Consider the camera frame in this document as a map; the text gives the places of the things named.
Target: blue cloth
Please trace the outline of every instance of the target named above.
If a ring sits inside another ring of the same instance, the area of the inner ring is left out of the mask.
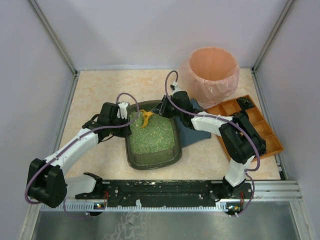
[[[203,111],[203,109],[199,106],[198,102],[195,99],[191,99],[190,102],[195,109]],[[181,146],[187,147],[191,144],[199,142],[204,139],[210,139],[211,133],[207,131],[197,131],[190,128],[187,128],[183,125],[178,117],[175,118],[175,123],[178,128],[179,138],[181,142]]]

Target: green surface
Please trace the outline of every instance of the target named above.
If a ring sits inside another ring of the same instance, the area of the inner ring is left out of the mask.
[[[134,118],[137,112],[131,113]],[[133,154],[152,154],[174,147],[174,132],[170,119],[153,115],[149,118],[148,125],[141,128],[144,118],[142,113],[134,123],[130,125],[132,135],[130,136],[131,151]]]

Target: gray wall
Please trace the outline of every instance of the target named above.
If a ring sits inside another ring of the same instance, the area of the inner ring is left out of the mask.
[[[258,77],[288,175],[297,179],[313,224],[320,222],[320,2],[297,0]],[[320,237],[320,228],[315,228]]]
[[[252,67],[286,2],[38,0],[79,70],[172,68],[212,45]]]
[[[73,76],[26,0],[0,1],[0,33],[0,238],[14,240],[29,163],[51,153]]]

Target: plastic bag liner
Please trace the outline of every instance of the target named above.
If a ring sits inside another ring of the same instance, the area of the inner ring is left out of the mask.
[[[209,109],[236,91],[240,68],[228,51],[204,47],[192,53],[178,73],[181,88],[202,108]]]

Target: table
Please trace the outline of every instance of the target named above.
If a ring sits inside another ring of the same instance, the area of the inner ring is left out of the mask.
[[[63,132],[61,146],[72,139],[104,102],[114,103],[119,93],[127,92],[138,102],[160,100],[165,94],[165,78],[170,70],[102,70],[81,71]],[[260,108],[250,69],[241,69],[239,85],[230,97],[249,94]],[[121,101],[134,103],[127,96]],[[103,179],[123,180],[220,180],[228,171],[229,161],[215,135],[183,148],[182,158],[175,164],[153,170],[135,170],[128,165],[125,139],[114,137],[88,151],[68,172],[67,177],[96,174]],[[274,156],[261,160],[261,167],[250,175],[255,180],[279,180]]]

